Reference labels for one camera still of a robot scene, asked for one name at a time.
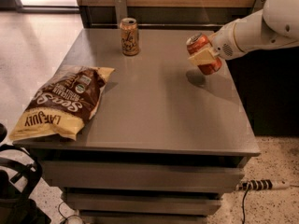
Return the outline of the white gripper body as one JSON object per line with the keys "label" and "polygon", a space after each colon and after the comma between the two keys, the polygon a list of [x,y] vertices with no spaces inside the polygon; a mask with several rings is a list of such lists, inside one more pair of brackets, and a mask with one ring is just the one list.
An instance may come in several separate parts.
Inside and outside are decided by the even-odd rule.
{"label": "white gripper body", "polygon": [[232,60],[245,55],[245,52],[236,44],[235,26],[236,22],[232,21],[209,37],[213,49],[224,60]]}

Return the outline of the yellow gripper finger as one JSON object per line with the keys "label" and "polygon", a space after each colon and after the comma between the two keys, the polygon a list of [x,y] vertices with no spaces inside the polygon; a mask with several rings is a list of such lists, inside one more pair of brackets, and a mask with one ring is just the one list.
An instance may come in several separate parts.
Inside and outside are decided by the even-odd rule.
{"label": "yellow gripper finger", "polygon": [[213,47],[203,47],[197,51],[189,49],[189,53],[188,61],[195,66],[214,63],[220,55]]}

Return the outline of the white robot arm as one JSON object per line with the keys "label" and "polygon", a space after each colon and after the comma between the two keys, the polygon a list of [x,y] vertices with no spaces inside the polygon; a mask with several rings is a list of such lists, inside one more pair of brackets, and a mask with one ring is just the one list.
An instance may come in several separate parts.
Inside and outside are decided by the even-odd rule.
{"label": "white robot arm", "polygon": [[261,10],[225,24],[210,36],[194,35],[186,45],[190,63],[203,66],[258,49],[297,47],[298,43],[299,0],[266,0]]}

